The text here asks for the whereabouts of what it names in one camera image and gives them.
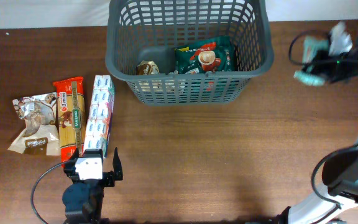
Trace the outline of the orange spaghetti packet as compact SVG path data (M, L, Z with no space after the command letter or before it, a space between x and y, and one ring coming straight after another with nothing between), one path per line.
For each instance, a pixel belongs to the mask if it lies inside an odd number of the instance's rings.
M57 91L57 118L61 161L76 150L82 153L85 140L85 98L83 77L53 83Z

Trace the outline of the Kleenex tissue multipack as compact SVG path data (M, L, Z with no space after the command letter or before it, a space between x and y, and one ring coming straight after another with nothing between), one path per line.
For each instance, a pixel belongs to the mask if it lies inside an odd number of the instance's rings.
M87 149L101 149L103 157L106 158L114 97L115 89L111 76L96 75L86 124L83 152Z

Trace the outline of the brown white pastry bag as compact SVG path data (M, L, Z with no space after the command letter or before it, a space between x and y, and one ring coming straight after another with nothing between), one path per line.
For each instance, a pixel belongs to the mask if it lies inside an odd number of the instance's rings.
M20 154L59 156L57 94L24 96L14 99L12 104L18 117L25 121L25 129L8 149Z

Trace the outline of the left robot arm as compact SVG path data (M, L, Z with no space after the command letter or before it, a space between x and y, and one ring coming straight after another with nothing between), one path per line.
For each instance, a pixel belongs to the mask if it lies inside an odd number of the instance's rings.
M65 206L65 223L107 223L101 218L104 189L114 187L115 182L123 179L121 160L117 149L114 150L112 167L109 172L103 171L101 150L87 150L80 157L76 149L66 161L63 171L72 184L62 196Z

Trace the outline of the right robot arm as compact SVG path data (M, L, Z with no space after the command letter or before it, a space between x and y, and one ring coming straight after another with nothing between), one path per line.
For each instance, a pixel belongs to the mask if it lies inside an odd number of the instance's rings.
M314 30L304 37L303 60L291 62L302 69L294 77L309 86L323 86L358 76L358 34L352 40L340 22L324 40L314 40ZM358 206L358 137L352 146L323 157L311 174L312 193L297 205L287 207L272 223L335 223L336 217Z

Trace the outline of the grey plastic basket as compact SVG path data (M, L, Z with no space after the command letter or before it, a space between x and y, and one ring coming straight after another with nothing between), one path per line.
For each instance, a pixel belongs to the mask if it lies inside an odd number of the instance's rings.
M109 4L106 67L147 105L232 102L273 56L264 0Z

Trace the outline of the beige snack bag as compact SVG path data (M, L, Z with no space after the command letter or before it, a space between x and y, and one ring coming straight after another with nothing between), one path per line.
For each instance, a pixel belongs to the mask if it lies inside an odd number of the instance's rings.
M160 73L160 70L154 61L143 60L136 67L136 75L155 75L158 73ZM139 85L143 91L151 92L148 81L140 81Z

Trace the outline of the green coffee bag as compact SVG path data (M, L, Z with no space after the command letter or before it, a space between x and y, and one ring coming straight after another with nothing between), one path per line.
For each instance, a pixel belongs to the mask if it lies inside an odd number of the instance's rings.
M175 70L179 74L233 72L234 46L229 36L219 36L177 47Z

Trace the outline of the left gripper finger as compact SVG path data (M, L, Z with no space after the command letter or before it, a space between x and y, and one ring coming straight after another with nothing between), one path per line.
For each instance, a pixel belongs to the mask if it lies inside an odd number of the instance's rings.
M70 164L70 165L75 164L76 161L77 161L77 159L79 158L79 156L80 156L79 149L76 148L76 149L74 150L74 152L72 153L72 155L70 156L70 158L68 159L68 163L67 163L67 164Z
M113 156L112 166L113 166L113 169L114 169L115 173L122 173L122 164L121 164L121 160L119 158L118 148L117 147L115 147L115 149L114 149L114 156Z

